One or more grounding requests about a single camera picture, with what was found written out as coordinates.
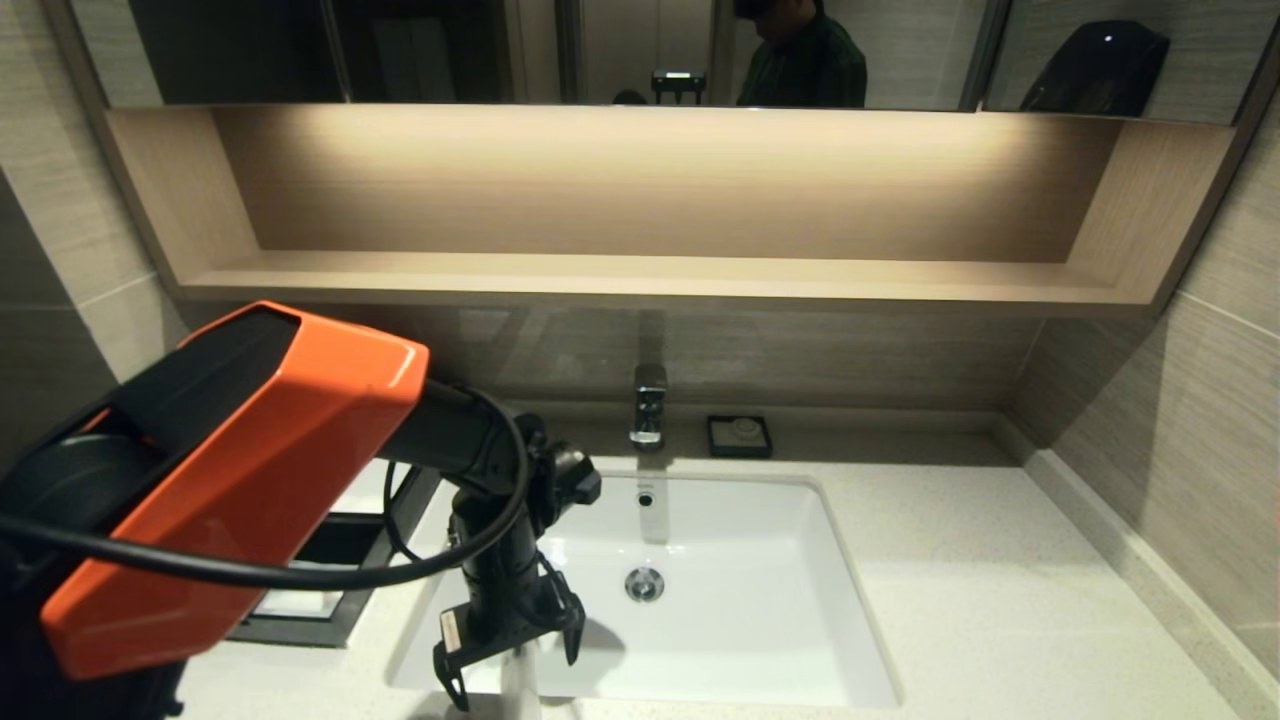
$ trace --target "black cable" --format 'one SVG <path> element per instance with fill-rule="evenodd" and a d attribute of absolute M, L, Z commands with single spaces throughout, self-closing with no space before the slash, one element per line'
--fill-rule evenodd
<path fill-rule="evenodd" d="M 365 568 L 360 570 L 280 568 L 278 565 L 239 562 L 91 536 L 4 514 L 0 514 L 0 536 L 18 538 L 64 552 L 108 560 L 141 570 L 224 585 L 347 592 L 419 580 L 456 568 L 498 542 L 511 529 L 512 524 L 515 524 L 516 516 L 525 503 L 525 496 L 529 493 L 529 486 L 532 483 L 529 471 L 529 451 L 525 447 L 524 436 L 520 434 L 520 428 L 516 427 L 516 421 L 488 395 L 471 388 L 466 388 L 463 392 L 488 405 L 506 421 L 507 432 L 516 445 L 518 464 L 516 469 L 516 487 L 503 506 L 502 512 L 484 530 L 480 530 L 456 547 L 444 550 L 419 562 L 392 568 Z"/>
<path fill-rule="evenodd" d="M 404 473 L 404 482 L 401 487 L 404 487 L 417 477 L 422 474 L 422 469 L 419 466 L 412 466 L 408 473 Z M 420 562 L 422 560 L 416 552 L 408 548 L 408 543 L 404 542 L 404 536 L 399 532 L 399 525 L 396 524 L 396 515 L 392 514 L 392 483 L 396 482 L 396 461 L 387 461 L 387 475 L 383 478 L 383 529 L 387 530 L 387 539 L 392 543 L 392 548 L 396 552 L 408 557 L 413 562 Z"/>

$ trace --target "faucet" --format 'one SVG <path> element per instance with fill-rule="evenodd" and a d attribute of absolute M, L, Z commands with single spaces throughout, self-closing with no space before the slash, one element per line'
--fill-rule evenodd
<path fill-rule="evenodd" d="M 631 427 L 631 445 L 641 452 L 662 450 L 662 407 L 667 397 L 667 369 L 645 363 L 636 365 L 636 415 Z"/>

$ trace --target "countertop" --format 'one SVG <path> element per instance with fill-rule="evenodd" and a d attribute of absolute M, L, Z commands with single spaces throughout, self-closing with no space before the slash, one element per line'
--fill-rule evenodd
<path fill-rule="evenodd" d="M 557 429 L 575 439 L 599 438 L 602 430 L 590 423 Z M 813 428 L 771 430 L 780 448 L 792 448 L 771 461 L 692 457 L 699 450 L 696 433 L 690 432 L 685 436 L 690 439 L 658 459 L 644 459 L 640 469 L 666 471 L 673 479 L 812 478 L 852 557 L 899 683 L 901 707 L 582 698 L 548 701 L 544 717 L 1235 717 L 1142 601 L 988 437 L 841 433 L 836 438 Z M 584 445 L 605 477 L 604 492 L 611 471 L 637 470 L 637 459 L 622 455 L 622 442 Z M 822 447 L 838 450 L 819 452 Z M 369 484 L 353 488 L 348 505 L 367 506 Z M 424 534 L 415 533 L 415 550 L 439 547 L 442 538 Z M 219 644 L 187 667 L 179 688 L 187 707 L 183 719 L 465 716 L 443 694 L 388 685 L 397 646 L 424 594 L 422 583 L 376 591 L 346 650 Z M 494 703 L 475 705 L 472 716 L 494 716 Z"/>

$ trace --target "reflected person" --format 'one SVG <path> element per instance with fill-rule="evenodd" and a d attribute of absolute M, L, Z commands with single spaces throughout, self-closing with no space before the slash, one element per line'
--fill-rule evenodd
<path fill-rule="evenodd" d="M 867 59 L 823 0 L 733 0 L 764 42 L 751 55 L 739 105 L 863 108 Z"/>

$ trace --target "beige wall tile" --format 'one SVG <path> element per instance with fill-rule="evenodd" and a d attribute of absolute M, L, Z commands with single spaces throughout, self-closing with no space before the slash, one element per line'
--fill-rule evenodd
<path fill-rule="evenodd" d="M 0 164 L 76 302 L 152 272 L 38 0 L 0 4 Z"/>
<path fill-rule="evenodd" d="M 0 306 L 72 307 L 0 168 Z"/>
<path fill-rule="evenodd" d="M 1258 129 L 1183 291 L 1280 333 L 1280 100 Z"/>
<path fill-rule="evenodd" d="M 164 357 L 188 334 L 155 275 L 129 283 L 79 310 L 119 382 Z"/>
<path fill-rule="evenodd" d="M 129 0 L 72 0 L 76 22 L 113 108 L 164 105 Z"/>
<path fill-rule="evenodd" d="M 229 309 L 182 304 L 182 315 L 198 327 Z M 442 379 L 521 398 L 623 402 L 644 357 L 666 364 L 673 402 L 995 407 L 1039 328 L 941 315 L 308 309 L 428 343 Z"/>
<path fill-rule="evenodd" d="M 1277 673 L 1275 337 L 1179 299 L 1158 323 L 1051 320 L 1015 414 Z"/>
<path fill-rule="evenodd" d="M 0 469 L 115 387 L 74 309 L 0 307 Z"/>

